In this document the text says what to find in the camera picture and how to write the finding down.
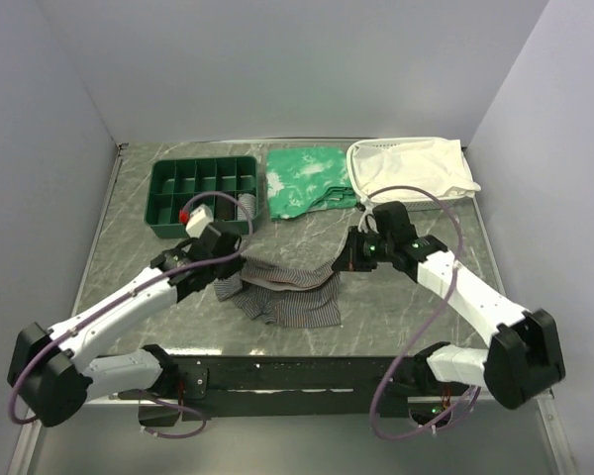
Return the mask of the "green compartment organizer tray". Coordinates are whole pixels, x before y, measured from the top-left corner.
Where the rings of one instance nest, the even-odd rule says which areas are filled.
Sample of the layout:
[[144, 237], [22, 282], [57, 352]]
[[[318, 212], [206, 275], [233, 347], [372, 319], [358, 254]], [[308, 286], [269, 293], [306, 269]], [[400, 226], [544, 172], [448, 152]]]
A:
[[179, 212], [193, 200], [194, 207], [207, 205], [215, 216], [216, 198], [232, 198], [250, 193], [256, 197], [257, 213], [253, 220], [228, 222], [240, 233], [257, 230], [262, 221], [261, 185], [257, 161], [248, 155], [181, 158], [157, 162], [151, 170], [144, 221], [163, 239], [184, 238]]

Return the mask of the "green white patterned underwear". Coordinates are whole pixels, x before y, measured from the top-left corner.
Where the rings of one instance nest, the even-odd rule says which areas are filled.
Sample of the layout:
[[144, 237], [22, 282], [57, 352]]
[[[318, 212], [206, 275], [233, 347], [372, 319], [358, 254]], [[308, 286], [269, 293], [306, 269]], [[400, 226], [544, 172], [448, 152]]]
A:
[[357, 203], [346, 153], [334, 146], [274, 149], [266, 156], [266, 199], [273, 221], [352, 208]]

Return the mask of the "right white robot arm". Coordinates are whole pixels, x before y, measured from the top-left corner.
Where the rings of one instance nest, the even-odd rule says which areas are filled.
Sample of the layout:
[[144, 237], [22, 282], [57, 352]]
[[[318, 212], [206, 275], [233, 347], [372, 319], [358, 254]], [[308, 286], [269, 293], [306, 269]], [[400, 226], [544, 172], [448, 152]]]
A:
[[370, 272], [381, 262], [446, 300], [485, 344], [474, 349], [439, 342], [405, 358], [401, 373], [421, 392], [436, 394], [446, 383], [478, 386], [514, 410], [565, 378], [552, 315], [508, 300], [466, 269], [437, 238], [397, 242], [352, 227], [332, 268]]

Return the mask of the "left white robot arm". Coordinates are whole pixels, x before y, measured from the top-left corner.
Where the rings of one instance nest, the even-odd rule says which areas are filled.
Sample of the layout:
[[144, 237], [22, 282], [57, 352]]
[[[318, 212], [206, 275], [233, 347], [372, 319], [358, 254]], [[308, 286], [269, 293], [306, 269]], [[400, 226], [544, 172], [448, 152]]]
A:
[[58, 426], [87, 402], [126, 391], [158, 398], [177, 390], [173, 358], [156, 344], [106, 356], [123, 333], [243, 268], [240, 234], [225, 222], [206, 225], [162, 251], [135, 278], [86, 311], [47, 329], [33, 323], [16, 339], [7, 381], [33, 418]]

